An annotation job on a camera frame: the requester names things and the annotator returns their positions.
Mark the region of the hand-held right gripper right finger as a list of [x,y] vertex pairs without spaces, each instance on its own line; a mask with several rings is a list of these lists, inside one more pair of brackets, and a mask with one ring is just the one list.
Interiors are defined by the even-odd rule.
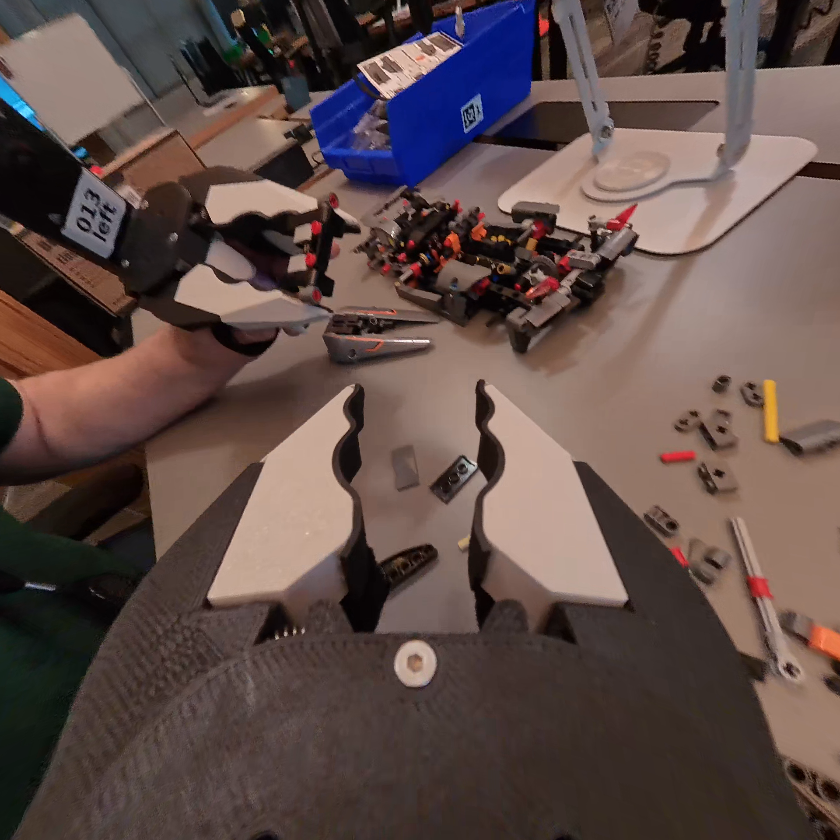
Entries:
[[501,391],[476,384],[476,497],[469,586],[477,611],[622,608],[628,594],[570,453]]

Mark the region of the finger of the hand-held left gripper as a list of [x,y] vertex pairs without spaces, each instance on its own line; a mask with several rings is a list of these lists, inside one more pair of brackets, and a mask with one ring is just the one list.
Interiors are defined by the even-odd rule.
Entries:
[[360,221],[317,198],[273,181],[200,181],[200,255],[213,243],[239,244],[246,253],[301,256],[319,238],[361,232]]
[[196,266],[177,285],[174,301],[218,316],[234,329],[302,331],[327,322],[332,313],[282,290],[258,290],[247,281],[225,282],[210,266]]

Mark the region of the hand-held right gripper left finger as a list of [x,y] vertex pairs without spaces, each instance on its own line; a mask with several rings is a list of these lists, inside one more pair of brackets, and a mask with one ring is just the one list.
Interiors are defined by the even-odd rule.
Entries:
[[359,385],[344,387],[259,462],[256,483],[206,598],[213,607],[310,607],[349,592],[341,552],[361,512],[340,465],[358,441]]

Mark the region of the black lego frame assembly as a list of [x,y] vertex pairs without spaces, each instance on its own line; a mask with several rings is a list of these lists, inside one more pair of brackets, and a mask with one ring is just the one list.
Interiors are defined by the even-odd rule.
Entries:
[[286,272],[275,280],[277,288],[309,302],[309,287],[317,287],[322,299],[331,298],[334,280],[329,277],[333,258],[333,244],[348,233],[359,233],[360,227],[353,217],[333,209],[328,195],[318,201],[315,210],[302,213],[302,221],[287,213],[273,219],[261,233],[262,238],[287,260]]

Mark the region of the person's left forearm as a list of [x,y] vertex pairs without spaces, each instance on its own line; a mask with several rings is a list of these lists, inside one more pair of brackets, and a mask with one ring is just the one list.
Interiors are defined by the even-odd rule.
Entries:
[[160,432],[206,394],[164,333],[120,356],[2,380],[2,484],[100,464]]

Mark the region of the black three-hole lego plate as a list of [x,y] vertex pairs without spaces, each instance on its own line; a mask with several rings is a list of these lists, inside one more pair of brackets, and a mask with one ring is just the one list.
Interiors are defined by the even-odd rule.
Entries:
[[460,455],[432,482],[429,489],[445,505],[449,504],[478,470],[475,460]]

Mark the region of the partly built lego car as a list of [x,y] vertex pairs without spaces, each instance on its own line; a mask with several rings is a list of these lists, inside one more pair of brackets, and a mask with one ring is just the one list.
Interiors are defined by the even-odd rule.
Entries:
[[525,354],[603,294],[616,262],[636,246],[636,209],[591,216],[583,234],[563,238],[555,204],[518,202],[509,224],[491,224],[479,206],[430,201],[405,187],[366,223],[355,252],[401,298],[458,326],[488,312],[487,324],[502,323],[511,348]]

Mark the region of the pile of loose lego pieces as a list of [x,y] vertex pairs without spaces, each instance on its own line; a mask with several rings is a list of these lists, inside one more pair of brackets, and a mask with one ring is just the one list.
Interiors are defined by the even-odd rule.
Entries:
[[[774,381],[746,381],[740,385],[739,393],[748,408],[761,413],[761,438],[765,443],[781,445],[798,457],[838,446],[837,423],[819,422],[786,436],[781,434],[778,386]],[[671,427],[679,434],[692,436],[692,441],[700,443],[702,449],[695,445],[688,449],[671,448],[658,454],[659,462],[664,466],[691,465],[710,497],[735,498],[742,485],[732,473],[731,461],[726,459],[739,446],[740,437],[732,427],[733,417],[731,409],[719,405],[709,411],[684,411]],[[701,588],[709,590],[727,569],[738,569],[763,646],[760,657],[741,655],[754,680],[764,682],[772,674],[787,686],[803,686],[805,670],[796,650],[807,650],[830,665],[831,671],[822,677],[822,683],[838,696],[838,629],[816,623],[801,612],[779,609],[742,517],[727,519],[734,553],[683,530],[678,519],[660,505],[647,509],[644,520],[658,536],[665,538],[669,551]],[[815,835],[838,838],[838,781],[790,756],[783,756],[782,763]]]

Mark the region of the person's left hand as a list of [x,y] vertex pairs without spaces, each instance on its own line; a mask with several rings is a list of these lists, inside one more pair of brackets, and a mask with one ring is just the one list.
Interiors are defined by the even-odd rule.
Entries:
[[278,328],[240,329],[222,322],[187,331],[168,329],[166,379],[197,403],[219,392],[278,338]]

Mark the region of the small black device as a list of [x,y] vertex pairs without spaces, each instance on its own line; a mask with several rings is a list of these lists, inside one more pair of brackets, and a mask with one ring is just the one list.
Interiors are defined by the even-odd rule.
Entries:
[[314,165],[302,145],[293,143],[256,167],[254,173],[281,186],[298,189],[312,179]]

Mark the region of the clear plastic bags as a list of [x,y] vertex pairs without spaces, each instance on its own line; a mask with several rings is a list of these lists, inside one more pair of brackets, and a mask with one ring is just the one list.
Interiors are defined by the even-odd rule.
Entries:
[[391,125],[387,100],[375,99],[353,127],[350,147],[354,151],[391,151]]

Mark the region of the wooden partition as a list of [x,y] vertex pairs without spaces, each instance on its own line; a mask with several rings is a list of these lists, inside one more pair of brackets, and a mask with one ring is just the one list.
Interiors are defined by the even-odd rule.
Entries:
[[[8,293],[1,294],[2,377],[23,379],[76,368],[98,356]],[[123,534],[152,534],[142,447],[101,465],[13,486],[2,481],[2,510],[42,533],[104,544]]]

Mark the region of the blue storage bin white label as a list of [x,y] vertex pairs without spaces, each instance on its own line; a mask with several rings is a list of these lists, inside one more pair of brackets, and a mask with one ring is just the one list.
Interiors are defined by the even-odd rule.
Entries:
[[387,103],[387,150],[353,147],[353,129],[374,101],[356,81],[315,105],[310,118],[328,167],[352,181],[417,186],[487,133],[530,94],[535,9],[503,2],[469,10],[462,50]]

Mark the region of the whiteboard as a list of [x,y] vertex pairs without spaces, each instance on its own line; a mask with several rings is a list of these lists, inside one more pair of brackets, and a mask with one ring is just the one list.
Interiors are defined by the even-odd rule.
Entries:
[[88,22],[69,14],[1,47],[2,77],[37,120],[72,146],[148,98]]

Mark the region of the printed sheet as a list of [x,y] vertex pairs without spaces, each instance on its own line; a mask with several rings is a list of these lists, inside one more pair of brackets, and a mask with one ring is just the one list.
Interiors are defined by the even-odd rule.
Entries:
[[462,50],[462,41],[439,31],[387,50],[359,65],[376,96],[391,100]]

